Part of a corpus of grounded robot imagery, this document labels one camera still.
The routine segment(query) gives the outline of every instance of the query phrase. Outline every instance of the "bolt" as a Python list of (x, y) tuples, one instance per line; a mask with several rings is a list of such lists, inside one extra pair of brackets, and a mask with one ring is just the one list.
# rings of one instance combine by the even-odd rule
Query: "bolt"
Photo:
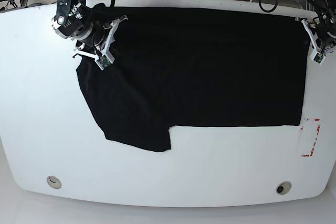
[(65, 21), (65, 19), (64, 19), (63, 16), (58, 17), (58, 20), (57, 20), (58, 24), (62, 25), (64, 23), (64, 21)]

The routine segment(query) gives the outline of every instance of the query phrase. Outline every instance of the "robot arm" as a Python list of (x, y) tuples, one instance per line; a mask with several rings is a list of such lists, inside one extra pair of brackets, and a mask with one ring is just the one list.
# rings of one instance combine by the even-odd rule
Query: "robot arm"
[[(114, 62), (109, 49), (119, 23), (127, 19), (126, 16), (117, 19), (112, 16), (110, 11), (114, 3), (115, 0), (111, 0), (109, 8), (104, 4), (89, 8), (86, 0), (57, 0), (56, 16), (52, 19), (52, 27), (60, 37), (77, 40), (73, 57), (92, 57), (101, 70)], [(100, 20), (101, 16), (112, 21)]]
[[(336, 0), (307, 1), (314, 6), (318, 14), (314, 19), (302, 21), (314, 48), (310, 57), (313, 61), (322, 64), (326, 56), (336, 47)], [(86, 0), (58, 0), (52, 26), (62, 38), (77, 40), (73, 56), (83, 55), (95, 58), (96, 63), (103, 70), (114, 62), (114, 57), (109, 50), (110, 45), (114, 42), (114, 33), (120, 22), (127, 17), (113, 16), (115, 0), (111, 0), (109, 8), (104, 4), (89, 8), (85, 2)]]

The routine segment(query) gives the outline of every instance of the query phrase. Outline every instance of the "white table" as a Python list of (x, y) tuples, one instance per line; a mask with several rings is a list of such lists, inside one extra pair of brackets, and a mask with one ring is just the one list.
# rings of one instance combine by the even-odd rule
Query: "white table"
[[(117, 0), (118, 6), (200, 7), (261, 12), (230, 0)], [(336, 59), (308, 61), (302, 118), (316, 123), (281, 127), (170, 130), (171, 151), (153, 153), (107, 141), (78, 86), (71, 58), (75, 41), (51, 28), (55, 5), (0, 14), (0, 137), (17, 184), (38, 193), (123, 205), (213, 207), (314, 197), (323, 192), (336, 160)], [(273, 14), (314, 17), (278, 7)], [(59, 190), (46, 183), (62, 182)], [(284, 181), (286, 195), (276, 194)]]

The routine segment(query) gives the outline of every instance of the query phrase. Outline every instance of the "circular hole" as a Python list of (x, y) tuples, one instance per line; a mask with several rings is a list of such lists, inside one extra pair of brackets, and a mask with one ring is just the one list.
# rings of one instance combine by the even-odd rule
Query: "circular hole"
[(62, 186), (61, 181), (59, 181), (59, 179), (54, 176), (48, 176), (47, 183), (53, 189), (59, 189)]
[(283, 188), (284, 188), (283, 186), (279, 186), (278, 189), (277, 189), (277, 192), (279, 194), (281, 194), (283, 192), (283, 190), (284, 190)]
[(291, 182), (282, 182), (280, 185), (277, 186), (276, 193), (279, 195), (285, 195), (289, 192), (291, 188)]

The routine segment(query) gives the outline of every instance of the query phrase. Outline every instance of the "black cloth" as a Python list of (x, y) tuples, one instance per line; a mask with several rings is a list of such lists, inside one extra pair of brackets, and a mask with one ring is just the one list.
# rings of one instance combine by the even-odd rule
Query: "black cloth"
[(294, 18), (199, 8), (127, 15), (101, 71), (83, 57), (80, 88), (106, 139), (171, 148), (169, 128), (299, 125), (309, 37)]

